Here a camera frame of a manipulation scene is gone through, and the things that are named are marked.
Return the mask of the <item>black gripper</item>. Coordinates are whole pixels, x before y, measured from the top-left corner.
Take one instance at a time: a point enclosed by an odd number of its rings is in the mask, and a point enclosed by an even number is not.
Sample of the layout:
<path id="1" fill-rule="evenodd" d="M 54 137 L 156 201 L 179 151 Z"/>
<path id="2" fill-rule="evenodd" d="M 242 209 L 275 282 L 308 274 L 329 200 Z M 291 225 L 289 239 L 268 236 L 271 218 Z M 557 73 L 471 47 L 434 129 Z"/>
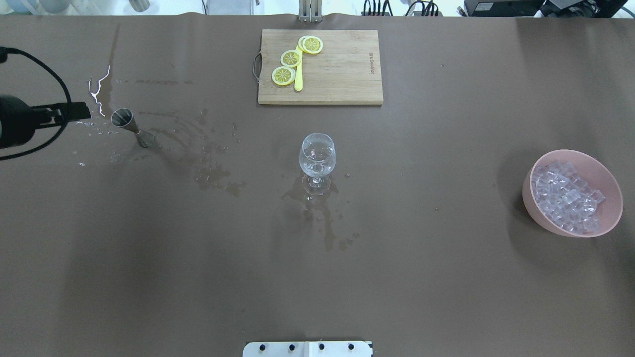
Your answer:
<path id="1" fill-rule="evenodd" d="M 34 109 L 11 95 L 0 96 L 0 121 L 2 149 L 27 143 L 38 127 Z"/>

